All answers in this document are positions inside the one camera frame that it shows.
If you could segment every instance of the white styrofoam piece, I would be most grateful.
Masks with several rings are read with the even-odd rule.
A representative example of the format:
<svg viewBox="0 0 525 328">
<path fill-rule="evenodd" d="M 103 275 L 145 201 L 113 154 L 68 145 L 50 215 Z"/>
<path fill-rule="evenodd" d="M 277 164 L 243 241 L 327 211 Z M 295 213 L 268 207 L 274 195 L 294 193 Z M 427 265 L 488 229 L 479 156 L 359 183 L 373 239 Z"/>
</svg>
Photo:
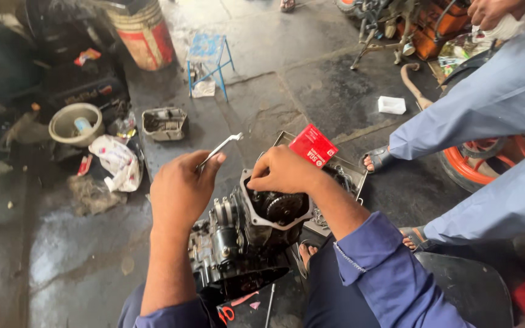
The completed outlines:
<svg viewBox="0 0 525 328">
<path fill-rule="evenodd" d="M 381 113 L 402 115 L 407 110 L 403 98 L 380 96 L 378 98 L 378 111 Z"/>
</svg>

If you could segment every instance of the red and white barrel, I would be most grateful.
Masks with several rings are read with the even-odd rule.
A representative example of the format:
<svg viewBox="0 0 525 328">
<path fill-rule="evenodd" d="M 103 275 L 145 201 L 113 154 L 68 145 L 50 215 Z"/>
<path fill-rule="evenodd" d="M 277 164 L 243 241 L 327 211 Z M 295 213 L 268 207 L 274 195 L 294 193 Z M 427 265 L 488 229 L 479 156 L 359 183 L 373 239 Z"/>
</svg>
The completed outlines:
<svg viewBox="0 0 525 328">
<path fill-rule="evenodd" d="M 156 71 L 175 58 L 171 36 L 157 0 L 149 1 L 134 15 L 110 10 L 107 15 L 135 63 L 143 70 Z"/>
</svg>

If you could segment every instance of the hand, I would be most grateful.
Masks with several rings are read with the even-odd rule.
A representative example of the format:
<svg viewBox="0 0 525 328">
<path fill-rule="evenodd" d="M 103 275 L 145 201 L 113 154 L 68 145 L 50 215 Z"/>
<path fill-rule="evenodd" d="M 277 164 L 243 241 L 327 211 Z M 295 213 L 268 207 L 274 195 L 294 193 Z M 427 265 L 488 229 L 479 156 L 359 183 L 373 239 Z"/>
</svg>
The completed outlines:
<svg viewBox="0 0 525 328">
<path fill-rule="evenodd" d="M 153 230 L 189 233 L 208 206 L 214 180 L 226 155 L 214 155 L 200 173 L 196 166 L 209 151 L 186 153 L 163 165 L 151 184 Z"/>
<path fill-rule="evenodd" d="M 256 191 L 309 194 L 318 183 L 317 177 L 324 175 L 322 170 L 281 145 L 269 149 L 254 165 L 247 187 Z"/>
<path fill-rule="evenodd" d="M 507 13 L 520 20 L 525 14 L 525 0 L 472 0 L 467 11 L 471 23 L 483 31 L 494 29 Z"/>
</svg>

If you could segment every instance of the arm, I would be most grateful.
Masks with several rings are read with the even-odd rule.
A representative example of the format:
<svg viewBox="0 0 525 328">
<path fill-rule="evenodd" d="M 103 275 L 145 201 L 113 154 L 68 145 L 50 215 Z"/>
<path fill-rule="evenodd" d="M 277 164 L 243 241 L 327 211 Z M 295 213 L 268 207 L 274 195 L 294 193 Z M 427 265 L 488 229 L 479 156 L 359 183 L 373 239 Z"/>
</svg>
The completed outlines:
<svg viewBox="0 0 525 328">
<path fill-rule="evenodd" d="M 257 162 L 249 187 L 311 196 L 336 240 L 344 285 L 356 284 L 382 327 L 468 327 L 382 213 L 369 212 L 286 146 Z"/>
<path fill-rule="evenodd" d="M 206 328 L 217 320 L 195 292 L 187 253 L 191 228 L 206 209 L 216 172 L 226 158 L 220 153 L 197 172 L 196 166 L 208 153 L 197 151 L 172 160 L 151 185 L 153 228 L 138 328 Z"/>
</svg>

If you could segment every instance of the blue metal stool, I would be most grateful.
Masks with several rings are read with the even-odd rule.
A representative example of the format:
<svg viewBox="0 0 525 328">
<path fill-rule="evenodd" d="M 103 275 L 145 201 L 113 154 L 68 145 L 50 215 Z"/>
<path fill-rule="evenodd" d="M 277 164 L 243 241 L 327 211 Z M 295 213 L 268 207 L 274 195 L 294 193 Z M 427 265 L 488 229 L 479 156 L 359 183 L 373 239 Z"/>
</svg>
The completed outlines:
<svg viewBox="0 0 525 328">
<path fill-rule="evenodd" d="M 228 57 L 230 60 L 220 65 L 220 60 L 222 59 L 222 53 L 224 52 L 224 45 L 226 45 L 226 50 L 228 51 Z M 224 98 L 228 102 L 228 97 L 226 95 L 226 87 L 224 86 L 224 78 L 222 77 L 222 67 L 226 66 L 228 63 L 232 65 L 232 70 L 234 71 L 234 63 L 232 62 L 232 56 L 230 55 L 230 48 L 228 47 L 228 41 L 226 41 L 225 35 L 220 34 L 205 34 L 205 33 L 196 33 L 194 39 L 191 42 L 190 50 L 187 56 L 188 62 L 188 78 L 190 85 L 190 97 L 191 90 L 194 86 L 204 80 L 205 78 L 212 76 L 216 84 L 224 92 Z M 202 66 L 208 71 L 208 74 L 203 78 L 192 82 L 191 73 L 190 73 L 190 63 L 201 63 Z M 216 67 L 211 71 L 206 64 L 215 65 Z M 220 80 L 214 77 L 214 73 L 218 71 L 220 73 Z"/>
</svg>

